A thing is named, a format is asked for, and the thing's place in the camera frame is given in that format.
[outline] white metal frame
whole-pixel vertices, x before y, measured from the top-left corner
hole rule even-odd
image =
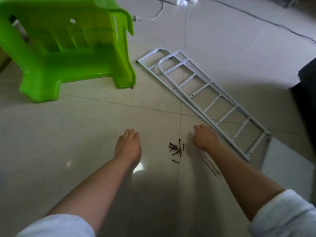
[[[156,64],[152,65],[151,67],[147,67],[144,64],[144,60],[150,57],[151,55],[155,54],[157,51],[165,52],[168,55],[165,56],[164,58],[160,59]],[[178,54],[181,54],[185,59],[181,60],[180,58],[177,57]],[[161,68],[161,64],[170,59],[170,58],[176,58],[179,63],[176,64],[175,66],[171,67],[170,69],[164,71]],[[226,93],[223,89],[221,89],[217,84],[215,84],[208,75],[206,75],[190,58],[188,58],[182,51],[176,51],[174,53],[171,53],[167,49],[164,48],[157,48],[147,55],[141,57],[140,59],[137,60],[138,63],[140,63],[143,67],[145,67],[153,76],[155,76],[165,87],[167,87],[170,91],[172,91],[183,103],[185,103],[192,111],[194,111],[201,119],[203,119],[207,124],[209,124],[212,128],[215,129],[215,131],[246,161],[251,161],[250,155],[251,153],[255,150],[255,148],[259,145],[259,143],[265,138],[265,136],[270,135],[270,132],[263,127],[253,116],[251,116],[244,108],[242,108],[229,94]],[[191,63],[191,65],[197,70],[193,70],[188,63]],[[168,75],[168,73],[172,72],[176,68],[179,68],[181,66],[185,66],[189,71],[191,71],[193,74],[187,78],[184,82],[182,82],[180,85],[177,85]],[[161,71],[162,74],[166,78],[168,78],[169,81],[175,86],[175,89],[172,89],[167,83],[165,83],[159,76],[157,76],[152,69],[158,66],[158,69]],[[200,89],[195,91],[191,95],[187,95],[181,88],[187,84],[190,80],[192,80],[194,77],[198,77],[200,80],[202,80],[205,85],[203,85]],[[192,98],[200,93],[202,90],[205,88],[211,88],[213,91],[215,91],[218,96],[204,109],[202,110],[193,100]],[[225,99],[228,103],[230,103],[233,108],[228,111],[222,118],[220,118],[218,121],[212,120],[206,112],[212,107],[212,105],[219,99],[223,98]],[[243,114],[246,117],[246,120],[244,123],[241,125],[239,130],[236,132],[234,137],[231,139],[227,136],[227,134],[218,126],[228,115],[230,115],[234,110],[238,110],[241,114]],[[262,134],[259,136],[257,140],[255,140],[254,143],[252,143],[251,147],[248,149],[246,153],[244,153],[239,146],[236,145],[235,139],[238,137],[238,135],[241,133],[243,128],[247,125],[247,123],[251,121],[254,123],[254,125],[262,131]]]

